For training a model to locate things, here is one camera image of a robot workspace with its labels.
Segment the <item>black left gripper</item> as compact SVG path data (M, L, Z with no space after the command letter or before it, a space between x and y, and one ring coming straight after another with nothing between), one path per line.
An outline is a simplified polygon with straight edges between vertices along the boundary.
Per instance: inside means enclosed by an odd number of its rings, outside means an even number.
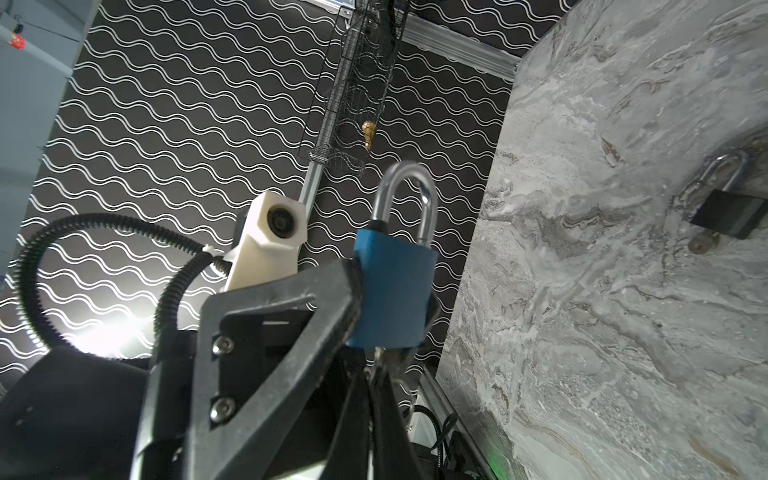
M130 477L282 479L319 465L334 411L326 386L314 391L362 296L357 262L341 259L209 297L195 360L194 331L161 331Z

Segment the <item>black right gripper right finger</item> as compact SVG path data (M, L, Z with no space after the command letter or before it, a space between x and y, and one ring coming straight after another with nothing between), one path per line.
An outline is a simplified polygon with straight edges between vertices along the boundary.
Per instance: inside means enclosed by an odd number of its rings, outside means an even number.
M382 361L371 371L374 479L426 479L397 405L392 378Z

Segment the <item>aluminium frame post back left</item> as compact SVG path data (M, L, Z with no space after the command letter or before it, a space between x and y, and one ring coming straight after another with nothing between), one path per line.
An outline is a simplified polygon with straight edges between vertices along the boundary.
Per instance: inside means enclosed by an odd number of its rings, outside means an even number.
M402 43L508 82L520 59L411 12L409 1L315 1L344 19L342 56L366 73L389 77Z

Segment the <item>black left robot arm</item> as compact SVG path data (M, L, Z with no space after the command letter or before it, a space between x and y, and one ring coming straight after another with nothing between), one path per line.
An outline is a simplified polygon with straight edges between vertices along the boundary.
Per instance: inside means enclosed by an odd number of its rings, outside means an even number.
M43 311L38 271L71 233L109 228L190 255L155 310L148 359L108 359L67 341ZM323 460L347 424L343 342L358 318L362 276L339 260L207 300L197 331L181 299L208 266L229 263L199 242L116 214L57 220L22 249L23 318L47 354L1 402L5 479L271 479Z

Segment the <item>aluminium left side rail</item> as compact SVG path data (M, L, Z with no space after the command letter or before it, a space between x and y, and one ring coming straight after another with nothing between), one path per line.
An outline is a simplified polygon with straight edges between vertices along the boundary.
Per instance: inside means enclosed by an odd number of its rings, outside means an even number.
M297 154L308 162L299 202L310 216L326 172L358 177L364 162L347 152L340 128L347 114L347 86L353 70L359 35L368 1L314 1L332 15L333 26L325 46L319 77L314 81L310 111Z

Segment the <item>small dark padlock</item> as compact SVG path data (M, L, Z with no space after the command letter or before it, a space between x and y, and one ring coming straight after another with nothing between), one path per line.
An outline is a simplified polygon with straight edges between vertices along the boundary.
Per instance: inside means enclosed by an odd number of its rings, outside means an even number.
M719 166L728 160L737 160L737 168L722 188L715 188L710 192L689 222L719 234L744 240L767 215L765 198L734 191L751 167L751 157L739 149L720 155L707 165L698 182L706 183Z

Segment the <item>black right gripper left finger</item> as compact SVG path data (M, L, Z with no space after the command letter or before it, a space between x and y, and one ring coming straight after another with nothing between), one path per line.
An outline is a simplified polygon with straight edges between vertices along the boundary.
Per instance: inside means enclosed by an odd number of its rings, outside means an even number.
M358 372L348 390L321 479L367 479L371 405L366 374Z

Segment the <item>brass padlock in basket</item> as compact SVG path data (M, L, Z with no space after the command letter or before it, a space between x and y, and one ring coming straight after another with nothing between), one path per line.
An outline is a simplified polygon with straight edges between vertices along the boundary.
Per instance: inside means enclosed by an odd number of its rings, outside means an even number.
M367 151L371 151L373 142L377 132L377 124L372 120L366 120L361 125L361 132L363 135L364 147Z

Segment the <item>blue padlock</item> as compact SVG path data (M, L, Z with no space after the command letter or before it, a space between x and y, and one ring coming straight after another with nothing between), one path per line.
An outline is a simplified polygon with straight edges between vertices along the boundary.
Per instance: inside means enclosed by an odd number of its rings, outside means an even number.
M422 204L414 242L388 233L394 194L406 179L418 184ZM357 232L354 244L363 296L360 318L347 346L406 349L422 343L438 258L432 249L438 207L437 189L425 166L406 161L386 170L377 187L372 215L366 227Z

